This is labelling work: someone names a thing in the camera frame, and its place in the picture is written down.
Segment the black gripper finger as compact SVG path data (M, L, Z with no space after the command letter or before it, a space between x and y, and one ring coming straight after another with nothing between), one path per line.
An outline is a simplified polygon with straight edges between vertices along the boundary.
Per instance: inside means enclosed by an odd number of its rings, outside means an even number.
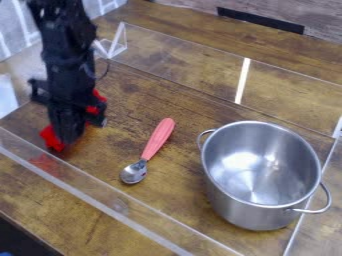
M54 132L59 140L67 142L67 123L65 121L67 109L63 105L49 106L49 117L53 125Z
M86 129L86 118L85 114L79 111L71 110L66 117L67 131L66 131L66 142L73 144L83 135Z

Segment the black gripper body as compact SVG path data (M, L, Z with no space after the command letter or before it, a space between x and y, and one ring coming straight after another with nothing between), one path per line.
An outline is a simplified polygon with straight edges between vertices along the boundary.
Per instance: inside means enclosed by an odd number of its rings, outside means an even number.
M95 60L86 58L73 66L47 66L47 79L31 78L29 83L33 88L31 99L49 106L54 102L81 102L90 98L97 84Z

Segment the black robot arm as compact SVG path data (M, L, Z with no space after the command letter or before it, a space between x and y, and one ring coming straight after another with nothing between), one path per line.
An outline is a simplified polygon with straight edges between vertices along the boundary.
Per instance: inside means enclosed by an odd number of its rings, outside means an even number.
M61 151L82 137L86 127L106 125L108 99L95 89L93 43L97 26L82 0L26 0L42 35L47 78L33 78L31 99L47 106L50 125L41 136Z

